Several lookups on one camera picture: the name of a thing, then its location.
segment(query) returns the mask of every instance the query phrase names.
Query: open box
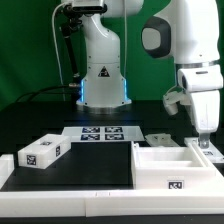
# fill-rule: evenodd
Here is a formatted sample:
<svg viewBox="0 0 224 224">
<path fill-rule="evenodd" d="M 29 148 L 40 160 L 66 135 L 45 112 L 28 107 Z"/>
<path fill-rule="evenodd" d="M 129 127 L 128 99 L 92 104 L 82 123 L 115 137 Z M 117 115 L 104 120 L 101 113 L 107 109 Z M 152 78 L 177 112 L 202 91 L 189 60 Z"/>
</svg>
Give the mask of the open box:
<svg viewBox="0 0 224 224">
<path fill-rule="evenodd" d="M 216 177 L 216 168 L 191 147 L 144 147 L 132 143 L 135 189 L 202 187 Z"/>
</svg>

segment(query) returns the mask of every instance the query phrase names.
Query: white block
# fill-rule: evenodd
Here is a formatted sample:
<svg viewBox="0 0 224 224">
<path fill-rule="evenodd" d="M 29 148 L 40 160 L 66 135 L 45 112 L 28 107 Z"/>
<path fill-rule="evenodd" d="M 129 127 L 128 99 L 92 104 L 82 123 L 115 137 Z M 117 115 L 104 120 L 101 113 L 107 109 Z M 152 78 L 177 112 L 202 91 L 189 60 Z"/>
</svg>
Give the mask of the white block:
<svg viewBox="0 0 224 224">
<path fill-rule="evenodd" d="M 48 134 L 18 152 L 19 166 L 46 169 L 69 149 L 69 137 Z"/>
<path fill-rule="evenodd" d="M 0 189 L 5 184 L 14 170 L 13 155 L 3 155 L 0 157 Z"/>
</svg>

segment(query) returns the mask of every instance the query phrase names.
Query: black cable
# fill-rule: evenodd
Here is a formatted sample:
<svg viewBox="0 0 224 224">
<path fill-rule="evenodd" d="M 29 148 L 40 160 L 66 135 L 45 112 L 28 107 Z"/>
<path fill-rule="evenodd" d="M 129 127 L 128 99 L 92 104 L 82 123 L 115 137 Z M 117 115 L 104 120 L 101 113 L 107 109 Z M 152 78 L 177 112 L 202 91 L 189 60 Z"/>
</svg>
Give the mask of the black cable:
<svg viewBox="0 0 224 224">
<path fill-rule="evenodd" d="M 15 103 L 18 103 L 23 97 L 25 96 L 28 96 L 28 95 L 31 95 L 31 94 L 34 94 L 34 92 L 31 92 L 31 93 L 25 93 L 23 94 L 22 96 L 18 97 L 16 100 L 15 100 Z M 41 95 L 72 95 L 74 94 L 74 92 L 60 92 L 60 93 L 48 93 L 48 92 L 43 92 L 43 93 L 40 93 Z"/>
<path fill-rule="evenodd" d="M 20 97 L 18 97 L 15 101 L 15 103 L 19 102 L 24 96 L 28 96 L 28 95 L 31 95 L 31 94 L 34 94 L 35 92 L 31 92 L 31 93 L 25 93 L 23 95 L 21 95 Z"/>
<path fill-rule="evenodd" d="M 66 88 L 70 88 L 68 85 L 61 85 L 61 86 L 52 86 L 52 87 L 48 87 L 48 88 L 44 88 L 41 89 L 35 93 L 33 93 L 28 99 L 27 102 L 30 102 L 33 100 L 33 98 L 35 98 L 37 95 L 46 92 L 46 91 L 50 91 L 50 90 L 55 90 L 55 89 L 66 89 Z"/>
</svg>

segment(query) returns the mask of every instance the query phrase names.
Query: warning label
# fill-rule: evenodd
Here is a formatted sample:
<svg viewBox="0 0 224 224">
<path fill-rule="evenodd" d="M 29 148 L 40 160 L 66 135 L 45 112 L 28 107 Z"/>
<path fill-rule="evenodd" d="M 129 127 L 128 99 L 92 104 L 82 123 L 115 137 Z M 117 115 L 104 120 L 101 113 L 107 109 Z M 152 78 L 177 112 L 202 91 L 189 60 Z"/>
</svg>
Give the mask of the warning label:
<svg viewBox="0 0 224 224">
<path fill-rule="evenodd" d="M 106 67 L 104 66 L 99 74 L 99 77 L 110 77 L 109 72 L 107 71 Z"/>
</svg>

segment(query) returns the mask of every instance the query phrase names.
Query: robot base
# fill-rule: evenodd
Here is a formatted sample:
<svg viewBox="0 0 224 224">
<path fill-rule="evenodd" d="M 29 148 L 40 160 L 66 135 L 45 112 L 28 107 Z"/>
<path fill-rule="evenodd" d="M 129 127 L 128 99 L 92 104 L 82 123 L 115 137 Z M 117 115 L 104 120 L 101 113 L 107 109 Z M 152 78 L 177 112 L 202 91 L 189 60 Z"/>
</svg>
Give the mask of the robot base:
<svg viewBox="0 0 224 224">
<path fill-rule="evenodd" d="M 85 105 L 84 103 L 81 103 L 80 101 L 77 101 L 77 109 L 79 111 L 88 112 L 92 114 L 115 114 L 120 113 L 122 111 L 130 110 L 131 100 L 117 107 L 90 107 L 88 105 Z"/>
</svg>

